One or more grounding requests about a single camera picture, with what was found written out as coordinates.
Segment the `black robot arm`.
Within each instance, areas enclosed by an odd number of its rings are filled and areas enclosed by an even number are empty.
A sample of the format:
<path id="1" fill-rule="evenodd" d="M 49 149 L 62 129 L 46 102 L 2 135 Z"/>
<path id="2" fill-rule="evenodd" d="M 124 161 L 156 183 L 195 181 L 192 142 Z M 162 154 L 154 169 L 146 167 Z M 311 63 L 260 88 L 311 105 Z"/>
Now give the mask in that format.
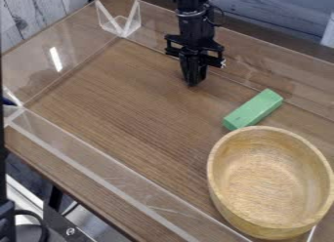
<path id="1" fill-rule="evenodd" d="M 173 0 L 179 20 L 179 34 L 165 34 L 165 54 L 177 58 L 189 87 L 205 79 L 209 66 L 221 68 L 224 47 L 215 42 L 213 12 L 217 7 L 208 0 Z"/>

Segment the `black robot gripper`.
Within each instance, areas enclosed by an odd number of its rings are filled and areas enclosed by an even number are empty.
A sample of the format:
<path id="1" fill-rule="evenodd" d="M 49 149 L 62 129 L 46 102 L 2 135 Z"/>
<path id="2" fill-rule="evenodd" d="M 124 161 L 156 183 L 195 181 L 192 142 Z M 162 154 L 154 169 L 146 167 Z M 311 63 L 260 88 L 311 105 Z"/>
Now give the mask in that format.
<path id="1" fill-rule="evenodd" d="M 205 79 L 207 66 L 223 67 L 224 47 L 213 40 L 215 27 L 211 11 L 176 12 L 179 33 L 165 34 L 165 54 L 180 57 L 184 80 L 189 86 Z"/>

